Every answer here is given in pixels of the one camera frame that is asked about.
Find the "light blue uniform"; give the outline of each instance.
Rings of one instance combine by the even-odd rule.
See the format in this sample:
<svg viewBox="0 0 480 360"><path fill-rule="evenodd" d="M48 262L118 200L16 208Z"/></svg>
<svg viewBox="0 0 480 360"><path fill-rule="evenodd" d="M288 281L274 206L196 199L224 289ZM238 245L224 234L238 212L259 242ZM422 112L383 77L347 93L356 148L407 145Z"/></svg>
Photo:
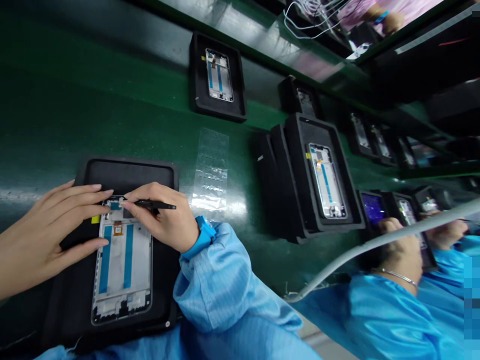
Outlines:
<svg viewBox="0 0 480 360"><path fill-rule="evenodd" d="M180 258L174 298L186 320L167 333L86 358L320 358L297 335L301 319L252 273L232 227L213 225L215 242L190 261ZM360 359L462 359L466 255L438 250L435 256L440 270L423 277L418 298L384 277L358 275L350 284L312 292L293 305ZM39 359L74 357L57 346Z"/></svg>
<svg viewBox="0 0 480 360"><path fill-rule="evenodd" d="M417 297L382 276L357 275L292 305L359 359L463 359L464 264L480 254L480 237L458 245L434 250L439 270L423 275Z"/></svg>

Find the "wristband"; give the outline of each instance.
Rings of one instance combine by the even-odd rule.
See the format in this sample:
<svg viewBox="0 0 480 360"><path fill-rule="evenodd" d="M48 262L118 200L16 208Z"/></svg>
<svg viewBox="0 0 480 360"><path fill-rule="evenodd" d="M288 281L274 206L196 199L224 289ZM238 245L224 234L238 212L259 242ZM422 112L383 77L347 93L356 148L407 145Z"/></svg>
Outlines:
<svg viewBox="0 0 480 360"><path fill-rule="evenodd" d="M373 22L374 25L378 25L380 24L383 20L385 20L385 18L387 17L387 15L390 13L390 10L387 10L385 11L382 15L380 15L379 17L377 17L377 19Z"/></svg>
<svg viewBox="0 0 480 360"><path fill-rule="evenodd" d="M197 216L195 220L198 224L198 228L200 229L200 236L190 250L181 254L181 256L187 260L193 258L203 249L208 248L215 240L217 235L217 231L204 216Z"/></svg>

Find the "human hand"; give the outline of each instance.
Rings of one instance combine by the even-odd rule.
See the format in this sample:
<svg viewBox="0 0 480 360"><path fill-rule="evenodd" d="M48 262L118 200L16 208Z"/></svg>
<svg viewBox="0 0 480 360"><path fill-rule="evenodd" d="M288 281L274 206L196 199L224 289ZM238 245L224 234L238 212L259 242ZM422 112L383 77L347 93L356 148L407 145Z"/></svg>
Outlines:
<svg viewBox="0 0 480 360"><path fill-rule="evenodd" d="M402 224L394 217L384 219L378 225L384 234L403 228ZM418 284L422 277L422 263L420 240L415 235L409 235L388 244L388 256L379 268L403 275ZM385 272L377 274L397 283L412 295L417 295L417 287L404 279Z"/></svg>
<svg viewBox="0 0 480 360"><path fill-rule="evenodd" d="M146 226L148 231L162 243L171 246L180 253L190 250L200 236L197 221L190 210L187 197L168 186L152 182L124 195L127 201L121 205ZM144 207L136 206L138 200L161 201L175 205L176 209L159 209L154 216Z"/></svg>
<svg viewBox="0 0 480 360"><path fill-rule="evenodd" d="M113 193L98 192L101 185L73 184L72 180L43 195L0 234L0 299L38 285L108 245L108 240L95 238L62 251L60 242L83 220L110 211L95 204Z"/></svg>
<svg viewBox="0 0 480 360"><path fill-rule="evenodd" d="M383 34L388 37L404 27L405 16L399 12L389 12L382 21Z"/></svg>
<svg viewBox="0 0 480 360"><path fill-rule="evenodd" d="M403 228L400 221L394 217L383 219L378 223L378 226L382 234L393 233ZM420 240L415 235L404 236L388 244L388 253L392 257L408 257L412 259L420 257L421 259Z"/></svg>
<svg viewBox="0 0 480 360"><path fill-rule="evenodd" d="M431 212L429 214L422 214L424 218L440 214L441 211ZM468 225L460 220L454 220L444 225L434 227L433 229L425 231L425 234L430 240L431 244L440 250L449 251L452 245L464 237L464 233L469 229Z"/></svg>

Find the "bracelet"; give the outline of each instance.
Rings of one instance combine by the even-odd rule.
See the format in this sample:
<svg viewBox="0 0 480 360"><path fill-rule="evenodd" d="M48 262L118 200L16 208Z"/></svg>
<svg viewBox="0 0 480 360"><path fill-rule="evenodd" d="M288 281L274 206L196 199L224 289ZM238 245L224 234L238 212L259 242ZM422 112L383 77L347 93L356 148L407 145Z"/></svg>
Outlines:
<svg viewBox="0 0 480 360"><path fill-rule="evenodd" d="M386 270L384 268L373 268L371 271L377 272L377 273L386 273L386 274L394 275L394 276L396 276L400 279L405 280L407 283L410 283L410 284L414 285L417 289L419 288L419 286L414 281L410 280L408 277L400 275L397 272L389 271L389 270Z"/></svg>
<svg viewBox="0 0 480 360"><path fill-rule="evenodd" d="M380 16L373 22L373 24L374 24L374 25L380 24L383 20L385 20L385 18L387 17L387 15L388 15L389 13L390 13L390 10L385 11L382 15L380 15Z"/></svg>

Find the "black tray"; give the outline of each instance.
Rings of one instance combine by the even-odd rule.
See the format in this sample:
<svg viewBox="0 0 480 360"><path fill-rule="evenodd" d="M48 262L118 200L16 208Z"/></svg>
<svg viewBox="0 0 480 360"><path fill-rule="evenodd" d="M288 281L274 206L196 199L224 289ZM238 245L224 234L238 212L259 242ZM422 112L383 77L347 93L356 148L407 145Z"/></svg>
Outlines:
<svg viewBox="0 0 480 360"><path fill-rule="evenodd" d="M209 48L228 57L233 102L215 99L209 95L205 49ZM240 52L233 47L193 32L190 42L190 104L197 113L243 123L247 120L244 74Z"/></svg>
<svg viewBox="0 0 480 360"><path fill-rule="evenodd" d="M419 214L415 211L415 204L411 196L404 195L398 192L385 192L385 191L378 191L378 190L376 190L375 193L382 195L383 200L387 207L388 216L391 218L397 218L403 226L407 226L407 223L405 222L404 216L400 211L400 208L398 205L399 200L409 201L417 221L420 220ZM424 233L422 233L421 236L423 236L427 244L427 248L421 251L421 257L423 259L423 271L424 272L436 271L438 270L438 266L437 266L437 261L435 260L434 253L432 251L432 246L430 245L430 242Z"/></svg>
<svg viewBox="0 0 480 360"><path fill-rule="evenodd" d="M310 96L311 106L305 105L305 103L301 101L298 89ZM281 108L283 111L289 114L302 113L309 118L323 118L319 93L313 86L301 82L293 75L289 75L278 84L278 92L280 94Z"/></svg>
<svg viewBox="0 0 480 360"><path fill-rule="evenodd" d="M102 184L103 189L113 189L114 195L123 195L154 181L179 189L178 172L170 162L95 156L80 167L75 186ZM88 219L67 236L61 246L66 249L96 238L99 229L99 224L92 224ZM52 347L64 344L69 347L83 336L76 352L86 353L171 329L178 316L173 287L180 271L180 254L158 240L154 240L152 251L152 304L147 312L103 325L92 325L92 294L97 257L94 252L53 279L41 345Z"/></svg>
<svg viewBox="0 0 480 360"><path fill-rule="evenodd" d="M418 168L417 159L415 158L414 151L412 150L412 146L408 141L406 136L398 136L395 135L395 130L390 129L387 133L387 142L390 145L390 148L393 150L396 161L398 166L402 169L416 169ZM407 161L407 154L409 154L413 158L413 164L410 164Z"/></svg>
<svg viewBox="0 0 480 360"><path fill-rule="evenodd" d="M332 231L305 228L283 129L281 124L274 127L271 134L260 136L258 172L271 233L302 245Z"/></svg>
<svg viewBox="0 0 480 360"><path fill-rule="evenodd" d="M360 119L360 122L365 129L365 135L370 147L360 145L360 141L357 136L357 129L355 127L354 121L352 120L352 115L355 115L358 119ZM345 113L345 118L343 119L341 124L341 129L344 131L348 139L348 146L350 147L350 151L352 152L352 154L373 160L379 158L376 148L377 141L374 138L374 134L372 134L371 132L371 124L361 112L349 111L348 114Z"/></svg>
<svg viewBox="0 0 480 360"><path fill-rule="evenodd" d="M382 126L379 123L370 123L369 135L371 142L373 144L373 153L376 155L376 158L373 160L375 163L380 165L385 165L389 167L394 167L397 165L397 156L395 153L394 148L391 146L390 137L387 136L385 130L383 130ZM377 136L375 135L374 127L382 134L383 140L385 141L386 147L388 148L391 157L384 156L380 149L380 143L377 140Z"/></svg>
<svg viewBox="0 0 480 360"><path fill-rule="evenodd" d="M306 227L314 231L364 229L363 215L337 128L330 123L296 113L287 119L285 135ZM309 143L322 144L331 150L339 187L344 195L347 211L345 219L327 219L320 215L318 190L314 187L309 160L306 157L306 144Z"/></svg>

